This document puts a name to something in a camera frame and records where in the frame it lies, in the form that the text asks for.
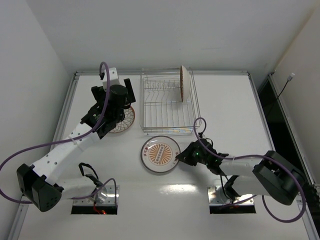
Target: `rack wire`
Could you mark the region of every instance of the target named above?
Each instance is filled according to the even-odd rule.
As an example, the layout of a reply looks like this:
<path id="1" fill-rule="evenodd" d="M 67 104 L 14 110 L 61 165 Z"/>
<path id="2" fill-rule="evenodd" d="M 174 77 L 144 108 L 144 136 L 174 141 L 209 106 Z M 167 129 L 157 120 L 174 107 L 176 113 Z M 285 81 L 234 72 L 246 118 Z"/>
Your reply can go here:
<path id="1" fill-rule="evenodd" d="M 190 134 L 200 117 L 198 96 L 191 68 L 191 91 L 181 102 L 180 67 L 143 69 L 140 75 L 140 126 L 146 134 Z"/>

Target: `metal dish rack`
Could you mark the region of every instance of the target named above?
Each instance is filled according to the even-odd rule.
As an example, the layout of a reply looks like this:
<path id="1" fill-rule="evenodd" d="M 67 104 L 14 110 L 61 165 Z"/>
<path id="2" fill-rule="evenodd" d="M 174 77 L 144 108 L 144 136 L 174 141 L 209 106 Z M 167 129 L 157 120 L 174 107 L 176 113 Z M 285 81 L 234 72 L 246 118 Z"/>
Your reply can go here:
<path id="1" fill-rule="evenodd" d="M 146 134 L 190 134 L 200 117 L 194 74 L 190 75 L 191 91 L 181 102 L 180 67 L 142 69 L 140 75 L 140 126 Z"/>

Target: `white table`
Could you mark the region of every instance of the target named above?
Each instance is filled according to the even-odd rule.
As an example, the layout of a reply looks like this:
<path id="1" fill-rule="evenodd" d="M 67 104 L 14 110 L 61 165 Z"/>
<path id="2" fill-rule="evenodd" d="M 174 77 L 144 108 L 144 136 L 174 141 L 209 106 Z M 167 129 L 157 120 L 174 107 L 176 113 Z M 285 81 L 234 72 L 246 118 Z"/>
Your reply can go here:
<path id="1" fill-rule="evenodd" d="M 251 80 L 241 72 L 221 74 L 194 73 L 200 113 L 208 123 L 205 135 L 222 153 L 265 154 L 272 143 Z M 150 137 L 139 124 L 140 76 L 120 75 L 122 84 L 125 78 L 131 79 L 137 100 L 132 105 L 134 124 L 87 149 L 62 176 L 80 177 L 78 163 L 85 162 L 96 169 L 102 182 L 115 178 L 120 186 L 118 214 L 71 215 L 72 200 L 63 200 L 44 213 L 31 205 L 19 240 L 308 239 L 301 219 L 290 224 L 277 222 L 260 197 L 255 199 L 256 214 L 210 214 L 206 186 L 219 178 L 203 165 L 180 162 L 168 174 L 150 173 L 140 160 L 141 147 Z M 56 137 L 64 127 L 64 136 L 73 130 L 95 103 L 91 87 L 101 85 L 97 75 L 81 75 L 76 82 L 70 87 Z M 173 138 L 181 150 L 196 139 L 193 134 Z M 267 197 L 267 203 L 280 218 L 289 219 L 299 212 L 296 202 L 284 206 Z"/>

